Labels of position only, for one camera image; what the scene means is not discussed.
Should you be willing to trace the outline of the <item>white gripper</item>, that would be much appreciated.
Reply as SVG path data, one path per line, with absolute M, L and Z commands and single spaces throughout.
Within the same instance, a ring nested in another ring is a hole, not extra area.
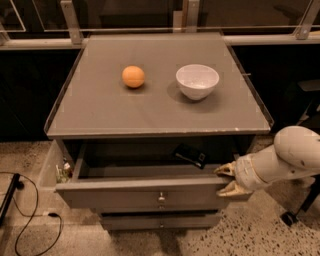
M 225 188 L 216 192 L 220 197 L 233 197 L 251 194 L 252 191 L 264 189 L 268 184 L 255 171 L 252 155 L 241 156 L 231 163 L 226 163 L 213 171 L 216 175 L 234 177 Z

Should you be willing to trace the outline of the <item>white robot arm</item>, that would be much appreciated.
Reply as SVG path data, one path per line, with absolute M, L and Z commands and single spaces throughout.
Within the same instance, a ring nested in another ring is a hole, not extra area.
M 320 135 L 302 126 L 281 129 L 269 147 L 218 167 L 217 175 L 233 180 L 217 192 L 220 197 L 251 194 L 274 182 L 320 174 Z

